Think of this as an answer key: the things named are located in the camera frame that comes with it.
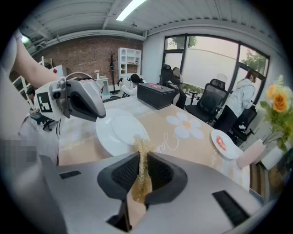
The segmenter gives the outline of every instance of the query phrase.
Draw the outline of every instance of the flower vase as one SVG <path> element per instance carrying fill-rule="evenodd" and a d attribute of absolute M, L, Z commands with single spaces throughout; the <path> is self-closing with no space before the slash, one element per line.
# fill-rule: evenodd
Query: flower vase
<path fill-rule="evenodd" d="M 236 162 L 238 167 L 242 169 L 253 163 L 265 148 L 266 146 L 263 144 L 262 139 L 258 139 L 237 158 Z"/>

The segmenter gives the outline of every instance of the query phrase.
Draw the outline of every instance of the white plate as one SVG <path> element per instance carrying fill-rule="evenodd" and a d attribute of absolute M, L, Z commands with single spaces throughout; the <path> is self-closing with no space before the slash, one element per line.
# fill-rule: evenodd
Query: white plate
<path fill-rule="evenodd" d="M 135 135 L 149 139 L 141 122 L 120 109 L 107 109 L 105 118 L 97 118 L 96 133 L 101 145 L 112 156 L 134 152 Z"/>
<path fill-rule="evenodd" d="M 213 130 L 211 133 L 212 141 L 216 148 L 220 151 L 220 153 L 225 156 L 228 159 L 236 159 L 240 156 L 240 149 L 233 143 L 231 138 L 224 132 L 220 130 Z M 217 143 L 217 137 L 219 138 L 219 141 L 222 139 L 222 143 L 224 144 L 224 147 L 226 150 L 222 149 L 220 145 Z"/>

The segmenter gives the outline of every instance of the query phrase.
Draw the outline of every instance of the robotic arm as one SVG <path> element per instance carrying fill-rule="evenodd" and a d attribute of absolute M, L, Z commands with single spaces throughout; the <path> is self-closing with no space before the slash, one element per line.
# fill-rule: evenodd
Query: robotic arm
<path fill-rule="evenodd" d="M 96 121 L 106 116 L 100 94 L 102 86 L 98 82 L 80 82 L 89 79 L 92 77 L 86 73 L 74 72 L 36 90 L 35 107 L 40 109 L 42 115 L 58 121 L 58 137 L 65 117 L 72 115 Z"/>

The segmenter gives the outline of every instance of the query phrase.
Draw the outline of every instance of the tree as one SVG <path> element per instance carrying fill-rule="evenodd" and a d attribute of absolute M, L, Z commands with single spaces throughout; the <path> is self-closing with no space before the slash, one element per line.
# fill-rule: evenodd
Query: tree
<path fill-rule="evenodd" d="M 263 73 L 266 66 L 266 58 L 258 53 L 252 54 L 250 50 L 247 50 L 246 59 L 242 59 L 241 62 L 259 73 Z"/>
<path fill-rule="evenodd" d="M 183 49 L 184 39 L 185 37 L 173 37 L 172 41 L 169 42 L 169 45 L 177 46 L 177 49 Z M 196 37 L 189 37 L 188 48 L 195 46 L 196 43 L 197 43 Z"/>

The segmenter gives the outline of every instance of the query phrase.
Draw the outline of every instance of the brick wall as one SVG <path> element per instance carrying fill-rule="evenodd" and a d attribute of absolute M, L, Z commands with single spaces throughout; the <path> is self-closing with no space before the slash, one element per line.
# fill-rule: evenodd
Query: brick wall
<path fill-rule="evenodd" d="M 58 43 L 34 55 L 36 61 L 40 61 L 44 56 L 46 59 L 52 58 L 53 65 L 63 65 L 66 67 L 67 74 L 72 72 L 85 72 L 96 77 L 95 70 L 100 70 L 100 76 L 105 75 L 109 78 L 109 85 L 112 85 L 112 75 L 110 69 L 111 51 L 114 55 L 114 80 L 119 80 L 118 75 L 118 48 L 131 48 L 142 51 L 142 41 L 127 39 L 124 37 L 94 37 L 79 38 L 66 42 Z"/>

